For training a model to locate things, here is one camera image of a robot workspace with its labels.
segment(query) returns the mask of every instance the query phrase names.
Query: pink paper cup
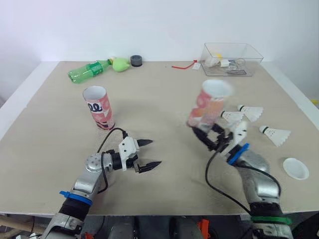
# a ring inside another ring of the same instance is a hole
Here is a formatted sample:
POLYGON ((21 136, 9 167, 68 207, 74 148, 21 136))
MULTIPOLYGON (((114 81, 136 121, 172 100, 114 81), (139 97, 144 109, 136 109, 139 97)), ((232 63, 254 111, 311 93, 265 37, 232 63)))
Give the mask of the pink paper cup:
POLYGON ((233 88, 223 80, 204 81, 187 125, 209 132, 223 110, 224 98, 232 93, 233 88))
POLYGON ((105 88, 90 86, 83 91, 83 98, 96 125, 102 129, 112 129, 115 121, 112 118, 112 110, 105 88))

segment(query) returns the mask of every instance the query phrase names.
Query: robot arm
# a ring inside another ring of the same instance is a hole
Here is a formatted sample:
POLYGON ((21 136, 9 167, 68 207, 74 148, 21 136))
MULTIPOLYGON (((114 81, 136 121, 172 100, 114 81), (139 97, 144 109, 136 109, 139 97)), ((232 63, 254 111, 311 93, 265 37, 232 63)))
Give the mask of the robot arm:
POLYGON ((152 162, 146 166, 137 164, 137 153, 140 146, 151 143, 152 140, 136 140, 126 136, 119 144, 119 152, 110 150, 103 153, 95 153, 89 156, 85 162, 85 169, 77 178, 70 192, 61 191, 66 198, 60 211, 50 221, 42 239, 69 239, 80 234, 83 222, 93 204, 95 196, 99 192, 104 172, 134 167, 139 173, 152 170, 160 162, 152 162))
POLYGON ((218 150, 227 159, 228 164, 238 170, 250 206, 253 221, 253 238, 256 239, 293 239, 288 219, 283 215, 279 200, 280 186, 269 176, 256 170, 270 173, 266 160, 249 150, 248 144, 239 143, 247 135, 247 123, 242 121, 229 129, 215 124, 212 131, 218 133, 215 142, 208 138, 207 133, 192 128, 195 135, 209 150, 218 150))

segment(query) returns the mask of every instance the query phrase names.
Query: transparent box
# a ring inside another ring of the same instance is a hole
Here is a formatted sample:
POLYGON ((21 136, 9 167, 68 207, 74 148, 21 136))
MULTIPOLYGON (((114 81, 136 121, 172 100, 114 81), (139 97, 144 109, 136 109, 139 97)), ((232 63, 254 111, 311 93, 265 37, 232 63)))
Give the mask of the transparent box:
POLYGON ((263 59, 246 43, 205 43, 200 63, 206 76, 252 76, 263 59))

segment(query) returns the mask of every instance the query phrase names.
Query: beige tabletop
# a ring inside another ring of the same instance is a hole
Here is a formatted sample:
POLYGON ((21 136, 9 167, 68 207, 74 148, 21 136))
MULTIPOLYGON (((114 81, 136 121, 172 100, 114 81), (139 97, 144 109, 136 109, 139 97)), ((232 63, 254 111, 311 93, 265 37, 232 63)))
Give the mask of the beige tabletop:
MULTIPOLYGON (((109 189, 96 197, 92 215, 216 215, 244 211, 205 183, 205 165, 212 155, 185 126, 195 104, 203 70, 178 70, 187 62, 146 62, 116 73, 111 68, 83 84, 67 77, 84 62, 60 62, 0 141, 0 212, 54 214, 96 152, 106 131, 96 127, 82 91, 91 85, 107 89, 116 126, 134 138, 153 139, 141 148, 142 163, 162 161, 156 169, 137 174, 133 169, 112 172, 109 189)), ((248 129, 247 142, 271 166, 282 185, 285 212, 319 210, 319 132, 284 90, 259 67, 253 77, 226 77, 236 90, 225 109, 238 104, 263 106, 264 113, 248 129), (259 126, 288 129, 288 140, 276 148, 259 126), (283 170, 287 157, 309 169, 307 180, 295 180, 283 170)), ((106 148, 117 148, 114 135, 106 148)), ((213 185, 248 206, 241 178, 221 157, 212 163, 213 185)))

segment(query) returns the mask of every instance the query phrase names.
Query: shuttlecock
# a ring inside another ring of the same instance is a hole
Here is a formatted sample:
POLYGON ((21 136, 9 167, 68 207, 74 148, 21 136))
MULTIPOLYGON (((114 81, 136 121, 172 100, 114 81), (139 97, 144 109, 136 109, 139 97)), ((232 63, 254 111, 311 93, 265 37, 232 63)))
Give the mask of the shuttlecock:
POLYGON ((275 144, 275 146, 279 147, 282 145, 290 135, 290 130, 282 130, 282 129, 275 129, 269 128, 268 126, 261 126, 259 128, 261 133, 264 133, 268 136, 268 138, 275 144))
POLYGON ((242 112, 227 112, 223 111, 220 116, 227 120, 229 123, 235 123, 241 121, 241 119, 244 116, 244 113, 242 112))
POLYGON ((250 122, 255 122, 263 113, 263 107, 248 107, 244 105, 237 106, 238 111, 243 112, 250 122))

